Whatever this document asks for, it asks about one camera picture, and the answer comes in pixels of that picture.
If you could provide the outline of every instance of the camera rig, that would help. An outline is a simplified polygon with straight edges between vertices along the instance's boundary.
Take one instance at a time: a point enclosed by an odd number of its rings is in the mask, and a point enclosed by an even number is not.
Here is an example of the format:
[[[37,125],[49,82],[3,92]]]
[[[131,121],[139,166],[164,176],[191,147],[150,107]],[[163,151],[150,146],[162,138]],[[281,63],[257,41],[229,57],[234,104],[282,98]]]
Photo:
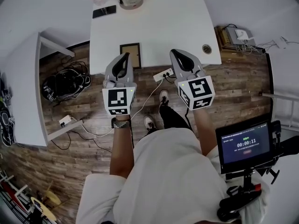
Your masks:
[[[275,173],[272,167],[277,163],[280,157],[296,155],[299,153],[298,146],[293,145],[299,141],[299,136],[295,136],[283,142],[280,142],[281,125],[280,121],[276,120],[271,123],[269,127],[272,134],[275,134],[275,138],[272,138],[272,159],[260,165],[255,165],[251,168],[247,168],[241,172],[228,173],[226,179],[230,180],[236,177],[244,176],[244,183],[242,186],[233,186],[227,190],[228,198],[220,201],[220,208],[217,211],[218,218],[223,222],[234,220],[240,216],[239,210],[243,209],[253,201],[255,201],[262,193],[261,184],[254,185],[251,183],[251,175],[257,171],[261,175],[264,173],[272,174],[273,184],[278,175],[279,171]]]

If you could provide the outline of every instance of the power strip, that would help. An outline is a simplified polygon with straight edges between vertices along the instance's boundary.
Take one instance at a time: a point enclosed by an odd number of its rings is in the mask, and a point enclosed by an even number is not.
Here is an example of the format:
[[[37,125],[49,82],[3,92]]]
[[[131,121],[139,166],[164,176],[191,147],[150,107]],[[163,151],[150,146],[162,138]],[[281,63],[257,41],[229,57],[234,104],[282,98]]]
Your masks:
[[[64,127],[66,124],[71,122],[71,117],[69,115],[65,116],[64,118],[62,118],[59,123],[61,125],[61,127]]]
[[[169,74],[168,74],[169,76],[173,75],[173,70],[172,70],[172,68],[169,68],[169,69],[167,69],[167,70],[165,70],[165,71],[160,72],[159,74],[154,75],[154,80],[155,80],[156,82],[159,81],[159,80],[163,80],[163,78],[164,78],[163,75],[166,75],[166,76],[167,76],[166,73],[169,73]]]

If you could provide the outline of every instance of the black pants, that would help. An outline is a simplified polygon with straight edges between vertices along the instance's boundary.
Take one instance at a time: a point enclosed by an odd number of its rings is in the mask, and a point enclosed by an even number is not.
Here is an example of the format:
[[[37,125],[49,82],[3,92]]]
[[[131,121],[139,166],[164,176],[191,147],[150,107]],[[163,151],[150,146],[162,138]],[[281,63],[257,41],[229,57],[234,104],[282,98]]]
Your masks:
[[[164,129],[169,129],[169,128],[186,128],[190,129],[186,121],[178,114],[176,113],[173,109],[171,109],[168,106],[160,106],[159,108],[159,113],[163,119],[164,122]],[[153,133],[157,131],[156,128],[151,129],[148,132],[148,135],[150,133]]]

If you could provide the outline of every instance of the sneaker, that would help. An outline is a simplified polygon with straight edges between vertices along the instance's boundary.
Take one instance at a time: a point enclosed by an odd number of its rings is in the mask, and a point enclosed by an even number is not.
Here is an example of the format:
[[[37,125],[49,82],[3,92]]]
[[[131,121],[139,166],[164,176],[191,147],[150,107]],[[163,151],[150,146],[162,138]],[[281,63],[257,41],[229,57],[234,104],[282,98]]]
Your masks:
[[[144,117],[144,125],[148,131],[156,129],[154,119],[149,115]]]
[[[169,102],[168,99],[168,91],[167,90],[162,90],[160,93],[160,106],[164,105],[167,106]]]

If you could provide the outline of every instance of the wooden floor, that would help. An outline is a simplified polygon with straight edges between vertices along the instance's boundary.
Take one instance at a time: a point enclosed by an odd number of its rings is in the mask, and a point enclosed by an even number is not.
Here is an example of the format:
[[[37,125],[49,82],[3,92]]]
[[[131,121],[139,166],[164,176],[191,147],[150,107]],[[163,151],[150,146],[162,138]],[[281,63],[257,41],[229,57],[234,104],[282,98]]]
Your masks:
[[[76,56],[72,61],[83,61],[89,64],[89,44],[77,47],[73,51]],[[61,69],[61,61],[67,61],[67,58],[63,58],[64,56],[59,54],[41,61],[41,82],[48,75],[56,72],[57,68]],[[134,71],[138,87],[132,114],[141,108],[157,86],[153,75],[167,68],[163,66]],[[206,67],[206,73],[212,76],[216,91],[213,105],[207,109],[215,127],[227,126],[270,111],[270,100],[258,96],[259,91],[269,92],[270,89],[265,56],[249,55],[246,60],[239,61],[223,58],[222,65],[210,65]],[[42,98],[47,131],[50,133],[57,129],[58,121],[69,114],[77,119],[83,119],[84,126],[92,133],[102,135],[109,132],[111,118],[107,116],[104,109],[101,92],[103,78],[103,75],[92,76],[92,85],[78,98],[63,102],[56,107]],[[162,89],[167,89],[170,93],[170,106],[180,115],[185,114],[186,106],[177,95],[175,85],[164,81],[148,100],[145,108],[132,121],[135,143],[147,133],[143,125],[144,115],[152,115],[157,121],[157,126],[163,127],[158,115],[159,93]],[[189,114],[189,119],[194,125],[192,114]],[[105,137],[96,138],[85,133],[81,127],[76,128],[75,131],[85,138],[95,138],[100,147],[107,149],[112,147],[113,132]],[[0,160],[1,168],[5,169],[8,175],[15,175],[16,182],[20,186],[27,184],[31,193],[35,195],[37,190],[45,191],[53,180],[52,190],[62,200],[70,198],[67,204],[54,211],[58,222],[63,224],[75,223],[85,177],[91,173],[108,174],[110,162],[110,153],[98,148],[92,140],[84,141],[75,133],[70,133],[70,138],[71,146],[65,151],[58,149],[52,142],[49,142],[46,148],[29,146],[22,148],[17,145],[0,148],[3,156]],[[61,148],[66,148],[69,138],[65,134],[54,139],[54,142]]]

